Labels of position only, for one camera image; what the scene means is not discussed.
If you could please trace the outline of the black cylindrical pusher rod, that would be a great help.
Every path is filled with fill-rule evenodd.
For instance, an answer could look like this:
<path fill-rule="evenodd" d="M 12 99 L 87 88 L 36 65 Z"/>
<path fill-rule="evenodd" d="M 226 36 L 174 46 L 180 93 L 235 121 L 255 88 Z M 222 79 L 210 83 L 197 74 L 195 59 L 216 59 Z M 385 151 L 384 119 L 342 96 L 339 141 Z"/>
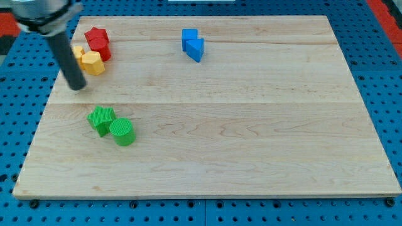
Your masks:
<path fill-rule="evenodd" d="M 82 90 L 87 85 L 87 82 L 75 59 L 66 33 L 62 31 L 54 36 L 47 36 L 45 39 L 60 66 L 68 86 L 72 90 Z"/>

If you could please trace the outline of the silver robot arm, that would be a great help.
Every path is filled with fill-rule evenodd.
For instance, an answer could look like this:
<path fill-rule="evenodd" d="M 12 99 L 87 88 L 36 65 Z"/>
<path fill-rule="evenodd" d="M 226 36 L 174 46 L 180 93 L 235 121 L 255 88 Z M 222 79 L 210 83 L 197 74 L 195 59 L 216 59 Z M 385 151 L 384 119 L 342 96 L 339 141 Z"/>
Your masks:
<path fill-rule="evenodd" d="M 10 5 L 20 29 L 38 33 L 46 39 L 70 89 L 83 89 L 87 82 L 66 34 L 67 23 L 83 10 L 82 3 L 72 0 L 11 0 Z"/>

